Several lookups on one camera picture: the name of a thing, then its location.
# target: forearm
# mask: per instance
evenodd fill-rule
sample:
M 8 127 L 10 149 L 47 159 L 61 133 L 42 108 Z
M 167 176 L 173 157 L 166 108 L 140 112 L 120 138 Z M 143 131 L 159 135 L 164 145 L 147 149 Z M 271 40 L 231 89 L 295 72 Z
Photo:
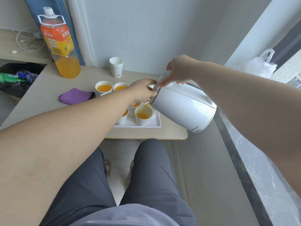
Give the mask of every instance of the forearm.
M 125 90 L 117 91 L 2 130 L 1 224 L 15 220 L 38 225 L 65 180 L 91 155 L 131 103 Z
M 301 90 L 213 63 L 199 62 L 192 72 L 192 79 L 300 195 Z

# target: white curtain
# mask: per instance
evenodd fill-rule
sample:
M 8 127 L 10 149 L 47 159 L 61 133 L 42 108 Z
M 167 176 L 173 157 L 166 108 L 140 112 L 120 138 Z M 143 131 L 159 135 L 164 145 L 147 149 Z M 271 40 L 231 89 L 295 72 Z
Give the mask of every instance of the white curtain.
M 68 0 L 77 43 L 86 66 L 96 67 L 83 0 Z

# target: white tray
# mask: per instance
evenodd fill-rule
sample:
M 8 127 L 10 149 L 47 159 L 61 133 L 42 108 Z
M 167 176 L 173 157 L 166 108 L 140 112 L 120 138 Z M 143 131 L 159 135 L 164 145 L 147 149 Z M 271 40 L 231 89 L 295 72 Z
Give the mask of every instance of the white tray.
M 136 116 L 128 115 L 124 125 L 114 125 L 114 128 L 161 128 L 160 113 L 152 107 L 151 109 L 153 110 L 153 116 L 150 118 L 148 125 L 136 125 Z

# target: gray pants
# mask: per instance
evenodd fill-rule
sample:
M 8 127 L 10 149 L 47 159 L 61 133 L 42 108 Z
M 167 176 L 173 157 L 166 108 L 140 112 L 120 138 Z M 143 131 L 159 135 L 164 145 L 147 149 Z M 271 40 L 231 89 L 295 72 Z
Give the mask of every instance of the gray pants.
M 40 226 L 69 225 L 116 206 L 103 161 L 103 153 L 97 148 L 63 184 Z M 157 209 L 179 225 L 196 225 L 175 183 L 166 149 L 156 139 L 142 142 L 134 156 L 131 181 L 120 205 L 129 203 Z

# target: right hand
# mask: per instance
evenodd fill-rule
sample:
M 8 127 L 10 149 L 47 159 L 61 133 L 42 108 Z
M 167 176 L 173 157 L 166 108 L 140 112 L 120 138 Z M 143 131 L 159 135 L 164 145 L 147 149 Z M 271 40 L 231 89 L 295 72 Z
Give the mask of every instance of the right hand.
M 165 87 L 171 82 L 185 84 L 188 80 L 192 80 L 193 69 L 198 63 L 198 60 L 187 55 L 174 57 L 166 67 L 166 70 L 171 69 L 171 73 L 160 83 L 160 87 Z

